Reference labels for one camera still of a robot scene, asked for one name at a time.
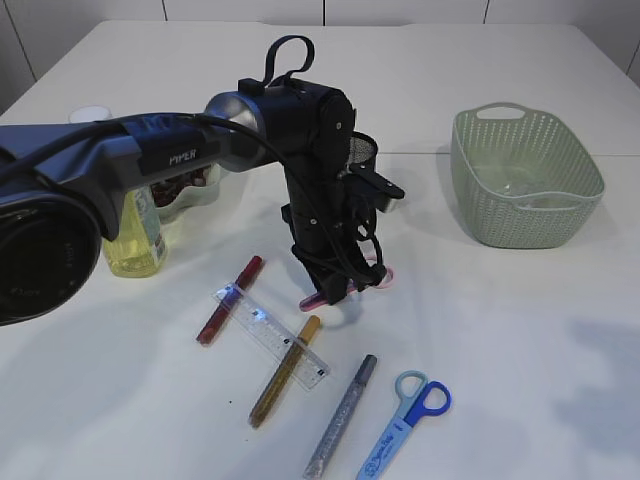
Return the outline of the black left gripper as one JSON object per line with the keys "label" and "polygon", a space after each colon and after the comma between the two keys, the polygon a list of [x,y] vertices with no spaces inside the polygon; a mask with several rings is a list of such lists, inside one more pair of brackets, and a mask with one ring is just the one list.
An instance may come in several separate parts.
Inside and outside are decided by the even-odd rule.
{"label": "black left gripper", "polygon": [[[327,174],[316,159],[295,159],[284,165],[289,203],[282,207],[294,244],[320,299],[334,305],[347,296],[348,278],[358,290],[378,285],[386,274],[375,235],[377,209],[347,191],[342,166]],[[342,277],[328,277],[337,272]]]}

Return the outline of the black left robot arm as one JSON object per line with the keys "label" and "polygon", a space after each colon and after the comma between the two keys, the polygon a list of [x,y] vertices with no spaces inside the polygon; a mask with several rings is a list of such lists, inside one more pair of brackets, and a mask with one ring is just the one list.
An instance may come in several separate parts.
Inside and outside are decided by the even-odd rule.
{"label": "black left robot arm", "polygon": [[232,172],[281,164],[293,254],[330,303],[349,286],[376,286],[384,261],[366,259],[360,244],[375,240],[376,215],[394,192],[375,155],[341,90],[287,77],[242,80],[200,114],[5,125],[1,321],[45,315],[84,285],[101,242],[121,231],[130,191],[213,163]]}

